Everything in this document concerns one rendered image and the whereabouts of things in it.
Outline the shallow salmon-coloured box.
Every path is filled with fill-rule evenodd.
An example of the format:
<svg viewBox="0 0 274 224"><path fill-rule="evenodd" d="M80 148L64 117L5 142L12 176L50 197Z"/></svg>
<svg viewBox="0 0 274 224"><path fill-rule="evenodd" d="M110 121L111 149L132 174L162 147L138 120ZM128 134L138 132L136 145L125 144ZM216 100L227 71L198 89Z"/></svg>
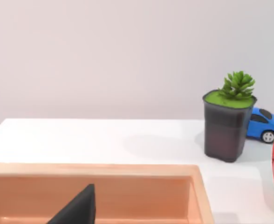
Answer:
<svg viewBox="0 0 274 224"><path fill-rule="evenodd" d="M66 224L215 224L196 165L0 163L0 224L46 224L87 185L94 209Z"/></svg>

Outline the dark grey plant pot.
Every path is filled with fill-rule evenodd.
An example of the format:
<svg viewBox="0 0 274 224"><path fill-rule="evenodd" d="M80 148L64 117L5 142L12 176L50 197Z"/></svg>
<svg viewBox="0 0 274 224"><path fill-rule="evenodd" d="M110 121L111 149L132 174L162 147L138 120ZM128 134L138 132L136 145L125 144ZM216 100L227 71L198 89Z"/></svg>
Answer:
<svg viewBox="0 0 274 224"><path fill-rule="evenodd" d="M249 120L257 99L253 95L255 80L243 71L224 78L221 88L209 91L204 102L207 156L235 162L243 152Z"/></svg>

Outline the blue toy car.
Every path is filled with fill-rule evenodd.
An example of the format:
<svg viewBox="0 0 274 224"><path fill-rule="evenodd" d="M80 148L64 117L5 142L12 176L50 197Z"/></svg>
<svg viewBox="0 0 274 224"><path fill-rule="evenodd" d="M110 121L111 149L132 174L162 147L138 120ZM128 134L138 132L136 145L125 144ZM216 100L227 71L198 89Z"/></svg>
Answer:
<svg viewBox="0 0 274 224"><path fill-rule="evenodd" d="M248 123L247 137L272 144L274 142L274 114L254 107Z"/></svg>

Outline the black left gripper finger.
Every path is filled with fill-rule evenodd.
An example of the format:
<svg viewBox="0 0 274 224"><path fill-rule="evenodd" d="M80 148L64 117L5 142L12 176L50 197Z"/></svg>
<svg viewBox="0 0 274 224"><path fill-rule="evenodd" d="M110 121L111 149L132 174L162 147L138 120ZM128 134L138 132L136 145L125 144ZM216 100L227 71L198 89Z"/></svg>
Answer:
<svg viewBox="0 0 274 224"><path fill-rule="evenodd" d="M95 185L89 184L62 208L47 224L95 224Z"/></svg>

